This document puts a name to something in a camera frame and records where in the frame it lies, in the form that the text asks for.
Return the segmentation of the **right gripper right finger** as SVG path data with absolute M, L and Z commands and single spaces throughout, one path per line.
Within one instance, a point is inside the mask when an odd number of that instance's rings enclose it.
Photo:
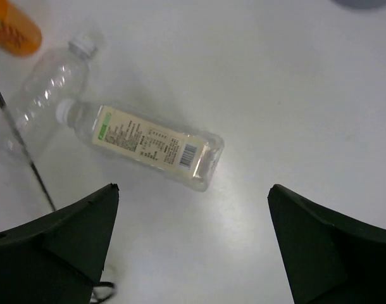
M 386 229 L 279 184 L 268 206 L 295 303 L 386 303 Z

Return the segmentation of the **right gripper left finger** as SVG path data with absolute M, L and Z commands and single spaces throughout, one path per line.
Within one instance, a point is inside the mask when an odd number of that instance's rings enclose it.
M 108 184 L 83 199 L 0 232 L 0 303 L 104 303 L 102 281 L 120 199 Z

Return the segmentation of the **clear bottle cream label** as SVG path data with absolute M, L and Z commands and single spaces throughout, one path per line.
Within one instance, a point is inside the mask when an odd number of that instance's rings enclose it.
M 207 190 L 225 146 L 214 133 L 110 104 L 64 99 L 56 118 L 94 151 L 150 168 L 199 192 Z

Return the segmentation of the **grey plastic waste bin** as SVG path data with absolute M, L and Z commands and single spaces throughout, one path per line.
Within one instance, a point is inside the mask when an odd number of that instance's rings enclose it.
M 386 0 L 333 0 L 333 2 L 353 10 L 375 10 L 386 6 Z

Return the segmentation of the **clear ribbed unlabelled bottle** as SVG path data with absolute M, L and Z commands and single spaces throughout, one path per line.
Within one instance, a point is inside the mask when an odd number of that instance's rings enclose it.
M 0 160 L 35 160 L 59 129 L 56 107 L 83 93 L 89 62 L 97 51 L 96 38 L 79 32 L 66 47 L 47 50 L 0 114 Z

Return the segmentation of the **small orange bottle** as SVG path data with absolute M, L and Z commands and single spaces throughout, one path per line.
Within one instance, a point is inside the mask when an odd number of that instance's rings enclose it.
M 42 43 L 40 28 L 22 10 L 9 1 L 0 1 L 0 48 L 27 57 L 36 53 Z

